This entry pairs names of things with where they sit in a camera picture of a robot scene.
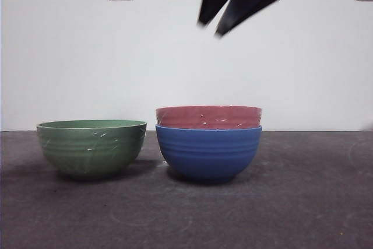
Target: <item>ceramic bowl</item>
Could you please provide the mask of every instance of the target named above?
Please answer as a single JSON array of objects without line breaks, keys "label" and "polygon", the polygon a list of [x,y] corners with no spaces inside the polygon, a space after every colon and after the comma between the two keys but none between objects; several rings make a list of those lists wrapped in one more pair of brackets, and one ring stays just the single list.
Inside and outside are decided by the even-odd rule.
[{"label": "ceramic bowl", "polygon": [[45,122],[37,134],[46,159],[77,179],[120,173],[139,154],[146,123],[128,120]]},{"label": "ceramic bowl", "polygon": [[169,128],[243,129],[260,126],[262,109],[250,106],[176,106],[156,110],[157,124]]},{"label": "ceramic bowl", "polygon": [[262,127],[183,129],[156,125],[167,163],[201,183],[223,183],[243,171],[255,156]]}]

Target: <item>red bowl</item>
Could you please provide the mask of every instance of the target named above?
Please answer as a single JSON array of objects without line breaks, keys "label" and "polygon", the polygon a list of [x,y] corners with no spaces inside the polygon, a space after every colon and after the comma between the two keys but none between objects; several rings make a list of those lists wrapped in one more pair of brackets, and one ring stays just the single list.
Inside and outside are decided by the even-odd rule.
[{"label": "red bowl", "polygon": [[156,110],[157,124],[169,128],[240,129],[261,124],[262,109],[250,106],[175,106]]}]

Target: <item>blue bowl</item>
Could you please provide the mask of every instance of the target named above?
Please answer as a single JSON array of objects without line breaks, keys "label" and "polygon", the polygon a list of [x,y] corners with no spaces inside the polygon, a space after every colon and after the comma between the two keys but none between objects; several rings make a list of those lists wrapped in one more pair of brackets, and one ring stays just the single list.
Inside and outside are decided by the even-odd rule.
[{"label": "blue bowl", "polygon": [[185,129],[156,125],[167,163],[201,183],[230,181],[252,161],[262,127],[247,129]]}]

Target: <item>bowl rim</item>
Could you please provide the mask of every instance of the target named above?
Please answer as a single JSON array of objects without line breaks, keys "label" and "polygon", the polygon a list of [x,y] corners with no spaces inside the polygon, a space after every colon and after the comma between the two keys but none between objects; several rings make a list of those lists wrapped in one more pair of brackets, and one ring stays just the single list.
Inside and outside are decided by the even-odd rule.
[{"label": "bowl rim", "polygon": [[226,104],[226,105],[177,105],[177,106],[166,106],[166,107],[159,107],[156,109],[156,112],[159,110],[165,110],[165,109],[171,109],[171,108],[198,108],[198,107],[233,107],[233,108],[251,108],[251,109],[257,109],[260,111],[263,111],[262,108],[257,107],[257,106],[249,106],[249,105],[231,105],[231,104]]},{"label": "bowl rim", "polygon": [[156,124],[156,128],[166,128],[172,129],[175,131],[254,131],[254,130],[262,130],[262,126],[258,126],[255,128],[172,128],[172,127],[164,127],[162,125]]},{"label": "bowl rim", "polygon": [[[133,122],[138,122],[139,124],[134,124],[134,125],[124,125],[120,127],[89,127],[89,128],[58,128],[58,127],[45,127],[46,124],[53,124],[57,122],[81,122],[81,121],[133,121]],[[41,122],[36,125],[36,128],[42,128],[42,129],[72,129],[72,130],[77,130],[77,129],[110,129],[110,128],[130,128],[130,127],[139,127],[141,125],[147,125],[147,122],[145,121],[139,121],[139,120],[127,120],[127,119],[81,119],[81,120],[60,120],[60,121],[50,121],[50,122]]]}]

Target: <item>gray table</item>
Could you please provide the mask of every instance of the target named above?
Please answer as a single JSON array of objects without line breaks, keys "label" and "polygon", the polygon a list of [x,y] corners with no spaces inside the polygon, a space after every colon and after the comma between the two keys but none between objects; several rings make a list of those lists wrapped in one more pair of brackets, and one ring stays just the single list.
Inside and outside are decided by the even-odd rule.
[{"label": "gray table", "polygon": [[373,248],[373,132],[264,132],[233,181],[198,185],[154,132],[119,177],[77,182],[35,132],[1,133],[1,241],[17,248]]}]

